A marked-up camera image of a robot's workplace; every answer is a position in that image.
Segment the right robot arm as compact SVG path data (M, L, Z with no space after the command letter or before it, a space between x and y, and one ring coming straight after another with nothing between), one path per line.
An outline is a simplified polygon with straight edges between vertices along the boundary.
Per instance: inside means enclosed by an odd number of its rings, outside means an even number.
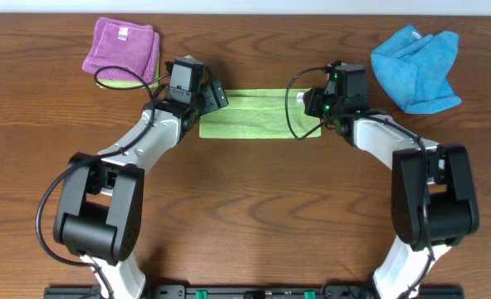
M469 156L459 144L442 145L407 130L367 95L315 87L302 96L304 112L333 125L347 143L392 172L395 241L371 275L367 298L414 298L436 262L479 229Z

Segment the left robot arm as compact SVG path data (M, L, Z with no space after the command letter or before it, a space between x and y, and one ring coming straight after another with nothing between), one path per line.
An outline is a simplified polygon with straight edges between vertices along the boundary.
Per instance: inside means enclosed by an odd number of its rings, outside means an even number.
M142 297L146 277L133 253L140 234L145 174L177 145L201 115L228 105L222 82L198 91L165 87L140 120L98 155L77 153L68 164L53 237L91 265L104 298Z

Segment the green microfiber cloth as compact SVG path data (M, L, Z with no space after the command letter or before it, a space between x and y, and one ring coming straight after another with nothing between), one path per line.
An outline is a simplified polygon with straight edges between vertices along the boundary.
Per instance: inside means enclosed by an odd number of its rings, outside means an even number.
M228 105L200 119L203 139L272 140L302 136L320 124L304 114L303 89L228 90Z

